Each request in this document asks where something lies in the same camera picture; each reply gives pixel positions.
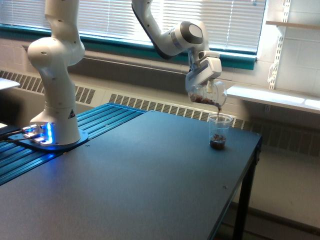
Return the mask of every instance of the blue aluminum rail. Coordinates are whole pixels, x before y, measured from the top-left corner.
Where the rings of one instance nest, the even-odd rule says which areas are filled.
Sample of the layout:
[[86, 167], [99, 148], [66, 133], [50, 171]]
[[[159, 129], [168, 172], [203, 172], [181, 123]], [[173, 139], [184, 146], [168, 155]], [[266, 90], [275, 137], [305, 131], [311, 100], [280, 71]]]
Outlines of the blue aluminum rail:
[[[146, 111], [107, 103], [77, 115], [81, 131], [89, 140], [124, 124]], [[0, 143], [0, 186], [18, 176], [54, 159], [63, 152], [48, 153], [27, 148], [12, 142]]]

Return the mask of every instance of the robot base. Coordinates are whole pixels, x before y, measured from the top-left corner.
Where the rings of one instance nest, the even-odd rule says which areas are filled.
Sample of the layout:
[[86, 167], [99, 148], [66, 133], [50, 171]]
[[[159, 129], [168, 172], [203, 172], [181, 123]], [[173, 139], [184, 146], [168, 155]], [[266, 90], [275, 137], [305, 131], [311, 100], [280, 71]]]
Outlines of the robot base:
[[[9, 137], [10, 140], [15, 139], [23, 139], [23, 134], [16, 134]], [[56, 145], [56, 146], [42, 146], [32, 140], [26, 139], [26, 140], [20, 140], [17, 141], [17, 144], [20, 144], [22, 146], [25, 146], [27, 148], [32, 148], [36, 150], [46, 151], [46, 152], [68, 152], [72, 149], [75, 149], [76, 147], [86, 143], [89, 140], [88, 133], [84, 131], [80, 131], [80, 140], [76, 141], [75, 143], [67, 144], [67, 145]]]

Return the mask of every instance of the wall shelf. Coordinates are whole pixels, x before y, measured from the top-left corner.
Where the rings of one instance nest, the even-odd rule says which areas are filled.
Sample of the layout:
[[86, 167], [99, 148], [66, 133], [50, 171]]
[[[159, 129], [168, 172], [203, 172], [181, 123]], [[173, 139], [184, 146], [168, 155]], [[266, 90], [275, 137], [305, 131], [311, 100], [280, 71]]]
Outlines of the wall shelf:
[[240, 84], [230, 87], [227, 95], [254, 103], [320, 114], [320, 97]]
[[20, 84], [16, 81], [11, 81], [8, 79], [4, 79], [0, 77], [0, 90], [10, 89], [14, 87], [18, 87]]
[[266, 21], [265, 24], [266, 25], [274, 25], [277, 27], [320, 30], [320, 25], [299, 24], [299, 23], [290, 23], [290, 22], [281, 22], [281, 21]]

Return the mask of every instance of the dark gray tabletop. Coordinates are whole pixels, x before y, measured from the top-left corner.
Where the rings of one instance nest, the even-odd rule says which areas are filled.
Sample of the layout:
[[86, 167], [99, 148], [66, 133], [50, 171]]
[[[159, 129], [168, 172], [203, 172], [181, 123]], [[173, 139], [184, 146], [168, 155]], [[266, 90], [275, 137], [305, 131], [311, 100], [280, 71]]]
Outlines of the dark gray tabletop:
[[147, 112], [0, 186], [2, 240], [205, 240], [260, 139]]

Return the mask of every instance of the window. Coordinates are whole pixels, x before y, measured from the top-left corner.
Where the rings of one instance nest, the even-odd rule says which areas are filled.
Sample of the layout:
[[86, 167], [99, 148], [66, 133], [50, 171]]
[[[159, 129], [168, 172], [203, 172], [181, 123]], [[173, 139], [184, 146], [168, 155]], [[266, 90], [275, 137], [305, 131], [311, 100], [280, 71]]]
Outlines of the window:
[[[45, 0], [0, 0], [0, 23], [49, 28], [44, 17]], [[154, 0], [152, 13], [160, 29], [167, 31], [181, 21], [203, 21], [210, 47], [256, 53], [266, 0]], [[150, 40], [137, 21], [131, 0], [80, 0], [81, 33], [139, 41]]]

